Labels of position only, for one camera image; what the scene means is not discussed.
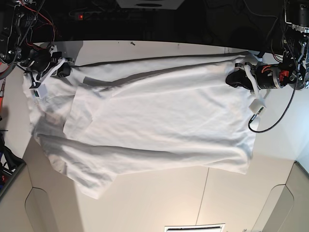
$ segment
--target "red wire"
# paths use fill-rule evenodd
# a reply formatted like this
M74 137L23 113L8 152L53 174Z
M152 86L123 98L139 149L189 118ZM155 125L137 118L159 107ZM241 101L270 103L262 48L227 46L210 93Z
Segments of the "red wire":
M39 27L37 27L36 29L34 29L34 30L37 30L37 29L39 29L39 28L41 28L41 27L44 27L45 25L50 25L49 23L45 23L45 24L43 24L43 25L40 25Z
M37 12L37 11L31 9L30 7L27 7L27 6L23 3L22 0L20 1L20 3L21 3L25 8L27 8L28 10L38 13L41 17L43 17L43 18L48 22L48 24L49 24L50 26L52 26L52 28L53 28L53 41L54 41L54 40L55 40L55 28L54 28L53 23L52 23L48 18L46 18L44 15L42 15L40 12Z
M33 48L34 48L34 46L35 46L38 50L44 49L44 48L42 48L42 47L40 47L40 46L37 46L37 45L34 45L34 44L30 44L30 43L28 43L27 41L26 41L26 44L27 44L28 46L33 47Z
M264 67L262 68L262 73L265 71L265 69L270 68L270 67L271 67L271 65L266 65L266 66L264 66Z
M282 61L280 61L274 54L272 54L272 56L274 57L274 59L279 62L279 63L282 63Z

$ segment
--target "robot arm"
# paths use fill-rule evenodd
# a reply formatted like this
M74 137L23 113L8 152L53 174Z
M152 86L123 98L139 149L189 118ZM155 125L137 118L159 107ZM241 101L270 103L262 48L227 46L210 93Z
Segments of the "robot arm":
M70 74L71 58L63 58L53 45L55 29L52 20L42 16L53 29L53 39L46 47L31 43L33 28L39 23L38 16L45 0L36 6L32 0L3 0L0 2L0 60L8 65L0 73L0 80L7 77L17 66L31 77L35 96L45 78Z
M255 133L263 133L274 128L287 112L295 91L309 87L309 1L290 0L283 9L280 23L284 48L282 61L279 60L279 64L258 62L257 65L247 62L245 66L250 67L250 72L246 71L242 64L237 63L235 64L237 70L225 80L232 87L243 87L254 91L255 94L255 86L259 90L283 88L287 85L294 89L279 120L272 127L262 131L254 131L250 127L250 123L266 109L264 101L256 97L250 106L253 117L248 123L249 129Z

